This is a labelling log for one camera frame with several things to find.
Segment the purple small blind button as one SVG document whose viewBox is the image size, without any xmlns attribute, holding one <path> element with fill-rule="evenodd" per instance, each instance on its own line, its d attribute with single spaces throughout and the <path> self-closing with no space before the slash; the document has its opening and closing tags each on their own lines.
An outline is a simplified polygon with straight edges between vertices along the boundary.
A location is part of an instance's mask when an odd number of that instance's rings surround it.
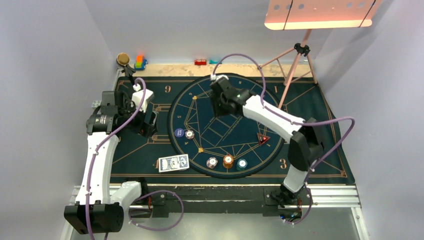
<svg viewBox="0 0 424 240">
<path fill-rule="evenodd" d="M 185 130 L 183 128 L 177 128 L 174 131 L 174 136 L 176 138 L 182 138 L 185 136 Z"/>
</svg>

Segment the black red all-in triangle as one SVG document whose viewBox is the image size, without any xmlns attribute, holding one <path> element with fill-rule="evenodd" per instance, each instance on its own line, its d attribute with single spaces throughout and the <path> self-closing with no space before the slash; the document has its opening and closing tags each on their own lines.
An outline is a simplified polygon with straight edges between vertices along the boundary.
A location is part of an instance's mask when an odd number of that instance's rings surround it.
<svg viewBox="0 0 424 240">
<path fill-rule="evenodd" d="M 257 133 L 257 139 L 258 139 L 258 144 L 262 146 L 270 139 L 270 137 L 261 133 Z"/>
</svg>

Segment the orange chip stack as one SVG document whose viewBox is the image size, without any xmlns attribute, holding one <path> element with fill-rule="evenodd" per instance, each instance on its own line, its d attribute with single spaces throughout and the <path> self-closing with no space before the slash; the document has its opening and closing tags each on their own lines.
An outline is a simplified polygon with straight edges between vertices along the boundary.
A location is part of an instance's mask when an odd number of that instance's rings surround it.
<svg viewBox="0 0 424 240">
<path fill-rule="evenodd" d="M 234 157 L 230 154 L 227 154 L 223 157 L 223 166 L 226 169 L 231 169 L 234 164 Z"/>
</svg>

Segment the pink white chip stack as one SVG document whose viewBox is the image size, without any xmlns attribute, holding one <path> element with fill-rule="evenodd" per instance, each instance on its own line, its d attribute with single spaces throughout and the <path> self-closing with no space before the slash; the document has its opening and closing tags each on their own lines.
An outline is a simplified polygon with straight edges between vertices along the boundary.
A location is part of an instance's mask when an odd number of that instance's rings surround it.
<svg viewBox="0 0 424 240">
<path fill-rule="evenodd" d="M 206 161 L 206 167 L 208 169 L 214 169 L 218 164 L 218 160 L 215 157 L 210 157 L 207 161 Z"/>
</svg>

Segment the teal chip stack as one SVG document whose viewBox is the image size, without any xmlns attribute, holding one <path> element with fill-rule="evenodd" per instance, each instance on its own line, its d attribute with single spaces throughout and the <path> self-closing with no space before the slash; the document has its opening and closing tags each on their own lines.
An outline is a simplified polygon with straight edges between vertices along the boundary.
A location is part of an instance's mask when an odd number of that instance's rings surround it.
<svg viewBox="0 0 424 240">
<path fill-rule="evenodd" d="M 237 169 L 238 171 L 244 171 L 244 170 L 247 168 L 247 165 L 248 165 L 247 160 L 246 160 L 246 159 L 244 159 L 244 158 L 240 158 L 240 159 L 237 161 L 236 169 Z"/>
</svg>

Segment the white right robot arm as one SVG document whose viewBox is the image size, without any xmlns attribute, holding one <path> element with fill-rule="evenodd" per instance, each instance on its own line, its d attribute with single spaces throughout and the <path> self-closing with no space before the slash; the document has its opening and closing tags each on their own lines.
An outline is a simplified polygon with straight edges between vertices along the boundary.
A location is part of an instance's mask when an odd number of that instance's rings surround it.
<svg viewBox="0 0 424 240">
<path fill-rule="evenodd" d="M 214 117 L 240 115 L 264 125 L 289 144 L 290 166 L 280 193 L 274 198 L 282 205 L 295 203 L 306 186 L 312 165 L 318 162 L 325 149 L 317 120 L 291 115 L 249 89 L 237 90 L 225 74 L 211 75 L 209 87 Z"/>
</svg>

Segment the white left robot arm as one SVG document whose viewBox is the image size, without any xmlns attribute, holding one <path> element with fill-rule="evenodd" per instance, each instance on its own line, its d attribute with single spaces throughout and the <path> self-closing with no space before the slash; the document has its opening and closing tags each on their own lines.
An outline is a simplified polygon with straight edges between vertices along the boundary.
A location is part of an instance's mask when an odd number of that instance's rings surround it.
<svg viewBox="0 0 424 240">
<path fill-rule="evenodd" d="M 104 91 L 93 102 L 93 113 L 86 121 L 88 151 L 84 175 L 75 202 L 64 209 L 64 218 L 81 235 L 117 233 L 122 229 L 130 205 L 146 203 L 149 191 L 141 180 L 127 180 L 113 194 L 110 178 L 113 158 L 121 130 L 145 138 L 157 132 L 158 113 L 145 122 L 153 91 Z"/>
</svg>

